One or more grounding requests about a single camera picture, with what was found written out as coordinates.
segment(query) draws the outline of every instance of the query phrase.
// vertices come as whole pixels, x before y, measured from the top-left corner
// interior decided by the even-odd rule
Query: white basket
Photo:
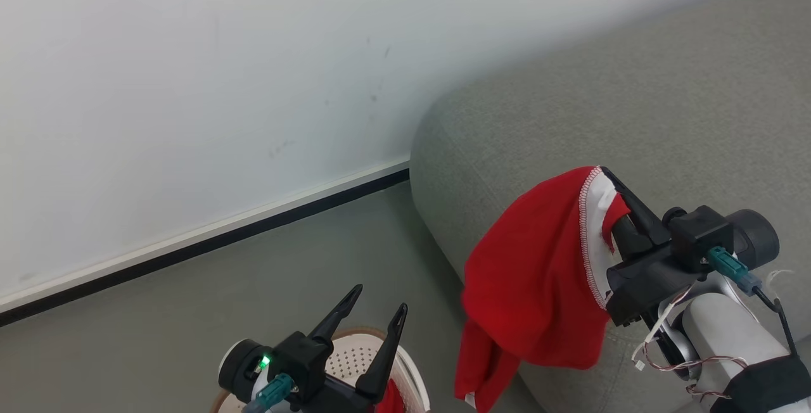
[[[360,327],[342,332],[333,339],[333,344],[335,350],[327,359],[327,373],[354,386],[357,378],[366,373],[371,359],[377,355],[383,344],[383,333]],[[428,413],[431,410],[423,378],[402,346],[397,347],[391,378],[403,398],[405,413]]]

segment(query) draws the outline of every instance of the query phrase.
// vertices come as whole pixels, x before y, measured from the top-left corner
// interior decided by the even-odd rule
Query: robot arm
[[[655,336],[671,364],[667,370],[678,367],[676,375],[694,381],[687,390],[706,411],[811,412],[811,376],[782,304],[769,300],[748,272],[779,253],[768,220],[751,210],[722,217],[707,206],[691,213],[673,208],[658,220],[608,168],[603,173],[631,210],[612,228],[623,259],[606,272],[612,291],[606,309],[614,323],[645,321],[651,329],[646,343]],[[729,280],[779,314],[788,351],[760,326]],[[668,323],[677,303],[689,304]],[[646,343],[640,345],[645,352]]]

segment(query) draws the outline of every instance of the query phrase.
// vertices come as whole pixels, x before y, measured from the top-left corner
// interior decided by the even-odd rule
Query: wire
[[[779,269],[769,272],[769,275],[766,275],[765,280],[763,281],[763,291],[770,291],[774,297],[780,298],[780,296],[777,295],[777,290],[771,287],[771,283],[773,282],[774,278],[783,272],[786,274],[794,274],[794,271],[789,269]]]
[[[661,313],[661,317],[654,323],[654,326],[651,326],[651,332],[649,332],[648,335],[645,336],[645,340],[643,340],[642,343],[640,343],[634,350],[634,353],[632,353],[631,355],[632,362],[637,362],[637,353],[639,353],[639,350],[641,350],[644,346],[646,346],[648,343],[651,343],[654,340],[654,336],[656,335],[658,330],[660,330],[661,325],[667,319],[667,316],[670,315],[670,312],[673,311],[673,307],[675,307],[675,304],[678,304],[681,300],[683,300],[683,298],[687,296],[687,293],[690,292],[690,289],[693,288],[694,284],[695,283],[691,283],[689,288],[687,288],[680,295],[677,295],[675,298],[673,298],[672,301],[670,301],[669,304],[667,304],[666,309],[664,309],[664,312]]]
[[[752,291],[755,292],[756,295],[760,298],[762,303],[765,304],[771,311],[777,313],[778,317],[780,317],[780,324],[782,324],[782,331],[786,335],[786,341],[788,343],[788,350],[792,356],[797,356],[797,346],[794,344],[794,338],[791,337],[791,330],[788,329],[788,319],[786,318],[786,313],[783,312],[782,303],[780,303],[779,298],[775,298],[774,302],[769,300],[769,297],[765,295],[765,293],[760,289],[758,286],[755,286]]]
[[[721,361],[732,361],[735,364],[741,366],[742,369],[746,369],[748,364],[746,363],[746,359],[739,358],[739,357],[732,357],[732,356],[710,356],[706,359],[701,359],[699,361],[687,361],[681,364],[674,364],[674,365],[667,365],[667,366],[660,366],[657,363],[651,360],[651,356],[648,355],[648,344],[645,343],[642,346],[642,353],[645,355],[645,359],[647,359],[648,364],[651,364],[651,367],[654,369],[659,370],[660,372],[673,372],[674,370],[679,369],[687,369],[688,367],[695,367],[701,364],[706,363],[715,363]]]
[[[704,400],[704,397],[706,397],[706,396],[715,396],[717,398],[727,398],[727,399],[732,398],[732,397],[730,397],[728,395],[725,395],[725,393],[721,393],[721,392],[718,392],[718,391],[697,391],[695,383],[684,387],[684,390],[686,390],[688,393],[690,393],[690,395],[701,396],[701,398],[698,399],[699,402]]]

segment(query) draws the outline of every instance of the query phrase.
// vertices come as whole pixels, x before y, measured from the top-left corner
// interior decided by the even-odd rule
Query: grey sofa
[[[414,141],[418,211],[460,277],[498,216],[536,183],[606,165],[651,208],[752,208],[782,251],[761,269],[796,339],[811,334],[811,0],[712,0],[470,84],[437,102]],[[784,341],[779,321],[750,305]],[[609,324],[588,371],[524,365],[549,413],[666,413],[684,383],[630,353],[643,324]],[[800,343],[811,352],[811,341]]]

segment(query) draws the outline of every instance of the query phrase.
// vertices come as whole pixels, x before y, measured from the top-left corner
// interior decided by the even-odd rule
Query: red cloth
[[[609,317],[590,286],[583,232],[584,190],[596,174],[599,167],[576,168],[536,185],[504,211],[464,266],[469,321],[455,396],[475,393],[481,413],[492,408],[522,360],[574,369],[597,363]],[[608,248],[612,226],[629,209],[616,194],[603,212],[601,243]]]
[[[383,400],[374,408],[374,413],[405,413],[406,405],[403,404],[402,395],[397,385],[394,384],[394,379],[389,379],[386,384],[386,393],[383,395]]]

